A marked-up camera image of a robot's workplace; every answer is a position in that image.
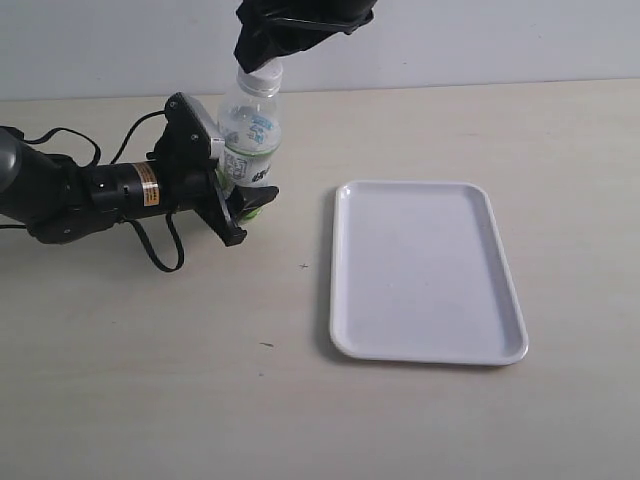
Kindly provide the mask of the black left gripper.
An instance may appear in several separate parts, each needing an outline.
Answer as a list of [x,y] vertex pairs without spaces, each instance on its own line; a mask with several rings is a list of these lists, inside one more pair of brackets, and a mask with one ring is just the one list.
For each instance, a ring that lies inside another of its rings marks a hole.
[[253,218],[279,194],[277,186],[243,187],[236,185],[227,202],[217,176],[218,160],[193,162],[181,155],[168,127],[146,158],[158,173],[160,186],[168,195],[165,202],[177,210],[192,210],[216,233],[226,246],[245,239],[245,230],[234,218]]

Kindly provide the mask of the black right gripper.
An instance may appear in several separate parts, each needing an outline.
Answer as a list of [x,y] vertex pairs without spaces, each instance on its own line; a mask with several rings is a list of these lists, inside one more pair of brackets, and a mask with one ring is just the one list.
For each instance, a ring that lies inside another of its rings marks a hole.
[[374,1],[243,1],[234,56],[244,73],[308,51],[338,33],[351,34],[374,18]]

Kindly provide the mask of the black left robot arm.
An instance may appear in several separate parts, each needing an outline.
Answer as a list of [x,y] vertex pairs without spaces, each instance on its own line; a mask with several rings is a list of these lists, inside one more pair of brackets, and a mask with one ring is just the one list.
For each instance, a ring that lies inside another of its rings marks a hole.
[[195,212],[227,246],[240,223],[277,197],[275,186],[225,192],[217,175],[224,140],[204,106],[178,92],[160,112],[163,133],[145,160],[78,165],[36,150],[14,127],[1,129],[1,213],[43,244],[66,244],[119,223]]

